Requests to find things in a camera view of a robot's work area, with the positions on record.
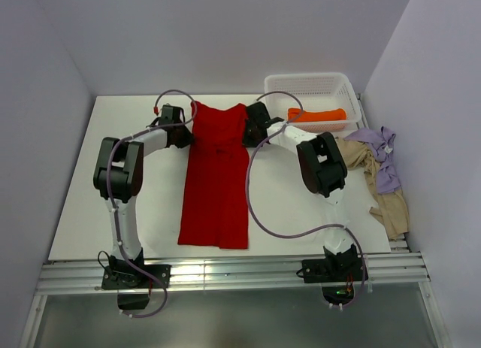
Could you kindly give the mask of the red t-shirt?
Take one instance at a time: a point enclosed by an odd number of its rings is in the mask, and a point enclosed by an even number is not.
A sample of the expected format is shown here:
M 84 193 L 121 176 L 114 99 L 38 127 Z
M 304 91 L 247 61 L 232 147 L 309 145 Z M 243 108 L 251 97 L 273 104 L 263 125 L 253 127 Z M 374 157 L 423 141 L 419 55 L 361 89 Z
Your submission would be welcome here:
M 246 106 L 218 110 L 199 101 L 192 125 L 194 143 L 183 193 L 179 245 L 245 250 L 249 213 L 245 178 L 250 156 L 243 145 Z

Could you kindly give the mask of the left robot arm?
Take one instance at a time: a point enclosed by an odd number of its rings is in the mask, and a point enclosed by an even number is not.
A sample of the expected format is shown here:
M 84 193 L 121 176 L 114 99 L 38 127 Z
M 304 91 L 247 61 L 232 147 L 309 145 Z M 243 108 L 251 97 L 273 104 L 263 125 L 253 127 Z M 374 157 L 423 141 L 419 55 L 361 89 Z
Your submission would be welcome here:
M 128 287 L 147 278 L 144 251 L 138 236 L 136 200 L 144 181 L 144 158 L 169 147 L 182 149 L 194 141 L 184 109 L 169 104 L 154 107 L 156 118 L 126 138 L 104 138 L 93 174 L 93 185 L 110 214 L 113 248 L 106 275 Z

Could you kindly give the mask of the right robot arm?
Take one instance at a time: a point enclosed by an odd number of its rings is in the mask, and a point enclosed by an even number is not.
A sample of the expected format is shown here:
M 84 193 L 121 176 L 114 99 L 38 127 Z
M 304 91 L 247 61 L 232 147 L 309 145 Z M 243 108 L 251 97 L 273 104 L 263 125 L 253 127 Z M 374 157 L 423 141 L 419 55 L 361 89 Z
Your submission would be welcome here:
M 301 179 L 314 195 L 329 199 L 346 185 L 347 167 L 334 136 L 330 132 L 320 135 L 304 132 L 279 117 L 272 118 L 266 105 L 257 101 L 246 107 L 247 122 L 243 144 L 254 149 L 247 166 L 245 196 L 247 209 L 256 225 L 268 235 L 292 240 L 319 231 L 333 231 L 325 240 L 325 271 L 333 280 L 342 280 L 351 271 L 350 260 L 363 260 L 363 252 L 355 235 L 345 225 L 333 222 L 294 235 L 282 235 L 269 230 L 256 216 L 250 199 L 250 174 L 257 153 L 265 144 L 274 144 L 293 152 L 301 171 Z

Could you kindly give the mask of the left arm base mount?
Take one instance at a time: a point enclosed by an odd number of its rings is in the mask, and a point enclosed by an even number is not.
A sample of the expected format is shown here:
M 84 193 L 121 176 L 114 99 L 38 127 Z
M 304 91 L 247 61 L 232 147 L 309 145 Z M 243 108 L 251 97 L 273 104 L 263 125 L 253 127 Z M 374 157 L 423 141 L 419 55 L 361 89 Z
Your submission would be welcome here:
M 171 276 L 170 265 L 146 265 L 144 270 L 158 278 L 167 288 Z M 117 306 L 121 310 L 143 310 L 150 302 L 153 289 L 161 289 L 161 285 L 151 278 L 140 274 L 138 276 L 123 276 L 121 273 L 105 271 L 101 290 L 117 292 Z

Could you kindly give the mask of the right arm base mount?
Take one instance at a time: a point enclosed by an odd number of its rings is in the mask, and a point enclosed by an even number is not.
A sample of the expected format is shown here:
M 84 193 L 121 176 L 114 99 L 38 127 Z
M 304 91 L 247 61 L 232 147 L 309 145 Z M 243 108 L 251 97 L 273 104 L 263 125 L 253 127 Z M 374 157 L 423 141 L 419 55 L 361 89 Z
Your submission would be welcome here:
M 330 309 L 342 311 L 356 299 L 368 282 L 364 256 L 354 244 L 343 253 L 324 249 L 321 259 L 304 259 L 296 276 L 306 284 L 320 284 L 324 301 Z

